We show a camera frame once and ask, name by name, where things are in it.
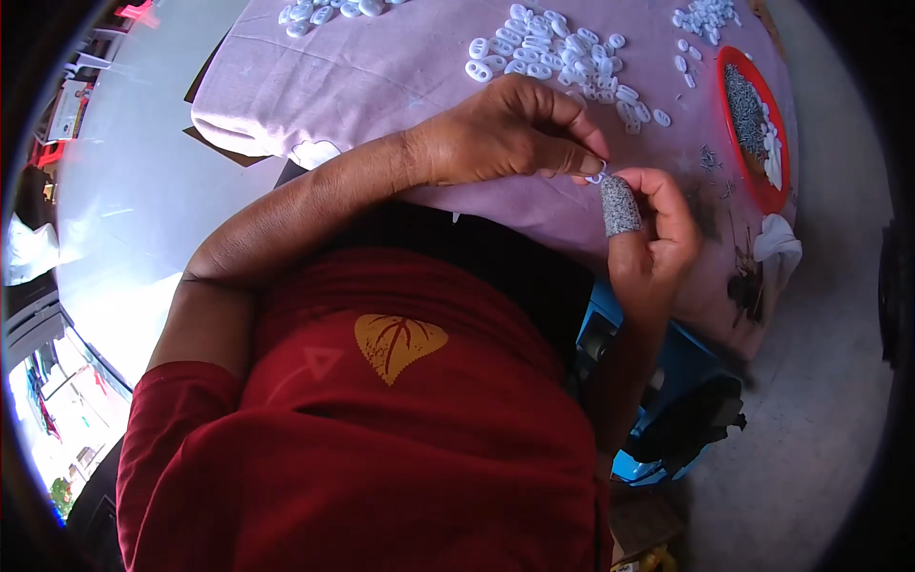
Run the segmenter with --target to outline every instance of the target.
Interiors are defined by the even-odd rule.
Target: forearm
[[[667,316],[660,312],[624,318],[612,345],[588,377],[586,412],[598,450],[613,456],[626,442],[666,329]]]
[[[222,224],[186,278],[240,289],[283,273],[371,205],[422,182],[403,133],[352,149],[264,195]]]

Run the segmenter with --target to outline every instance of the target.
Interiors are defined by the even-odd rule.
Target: white cloth
[[[778,214],[763,217],[762,234],[753,244],[753,260],[762,262],[766,299],[772,299],[770,294],[777,294],[788,284],[801,256],[801,241],[794,237],[788,221]]]
[[[5,254],[3,283],[6,286],[25,284],[59,264],[57,233],[50,222],[33,231],[13,213]]]

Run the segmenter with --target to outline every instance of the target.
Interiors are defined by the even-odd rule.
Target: leaf graphic
[[[448,341],[445,331],[434,324],[385,314],[359,316],[354,330],[362,355],[388,385],[406,366]]]

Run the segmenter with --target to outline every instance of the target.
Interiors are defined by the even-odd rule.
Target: red object
[[[337,251],[264,296],[253,346],[246,380],[173,362],[136,386],[116,496],[128,570],[594,569],[594,434],[491,286],[406,251]]]
[[[38,168],[50,165],[51,163],[57,163],[60,158],[63,157],[64,145],[64,141],[58,141],[57,143],[50,143],[42,146],[38,143],[38,140],[36,140],[32,147],[32,157],[28,160],[28,163]]]
[[[142,5],[126,5],[114,10],[115,16],[120,16],[122,18],[132,18],[134,20],[138,19],[143,13],[149,9],[149,6],[153,5],[153,0],[146,0]]]
[[[725,66],[729,63],[737,66],[737,71],[756,88],[759,98],[769,106],[769,120],[779,130],[779,134],[776,137],[781,141],[781,190],[772,185],[765,176],[751,172],[747,167],[743,154],[740,152],[737,132],[734,130],[734,120],[731,118],[731,110],[727,105]],[[725,112],[725,120],[727,121],[727,136],[731,139],[731,146],[734,147],[734,153],[737,155],[737,162],[740,164],[744,180],[747,181],[750,195],[756,201],[763,215],[781,212],[781,208],[785,206],[785,200],[788,198],[791,173],[788,164],[788,138],[785,134],[784,124],[781,121],[779,106],[775,103],[775,97],[769,90],[766,81],[762,79],[759,70],[753,65],[753,62],[747,59],[743,52],[732,46],[724,46],[718,52],[718,89],[721,94],[721,105]]]

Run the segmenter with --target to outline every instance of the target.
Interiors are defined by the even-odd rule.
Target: pink tablecloth
[[[339,11],[303,38],[290,38],[277,15],[289,0],[252,0],[225,38],[201,83],[192,108],[194,125],[213,144],[250,156],[278,155],[312,167],[318,151],[333,155],[381,135],[404,129],[439,113],[479,90],[464,73],[468,44],[489,38],[508,18],[508,0],[410,0],[386,5],[384,14],[343,17]],[[675,317],[700,334],[750,358],[763,328],[741,319],[727,299],[727,280],[735,273],[734,242],[745,248],[745,224],[759,233],[761,213],[746,192],[730,149],[716,87],[716,53],[706,38],[671,24],[673,0],[541,0],[544,8],[566,15],[570,27],[588,27],[601,40],[612,33],[626,38],[618,50],[622,83],[639,92],[650,107],[673,119],[664,128],[652,122],[641,135],[625,135],[612,105],[590,102],[588,113],[604,130],[613,169],[647,166],[674,174],[682,188],[696,193],[704,218],[716,223],[705,241],[681,295]],[[743,4],[743,22],[728,21],[721,46],[749,52],[785,122],[791,152],[789,200],[781,213],[794,221],[798,168],[797,124],[788,71],[769,36]],[[674,67],[686,39],[703,54],[686,56],[696,87],[690,89]],[[555,77],[551,85],[560,87]],[[323,148],[315,149],[313,143]],[[699,148],[717,153],[722,168],[706,173]],[[737,184],[733,196],[726,181]],[[490,218],[564,252],[599,274],[606,274],[607,239],[595,187],[578,187],[566,178],[507,178],[451,189],[416,189],[413,202]],[[772,304],[768,304],[767,313]]]

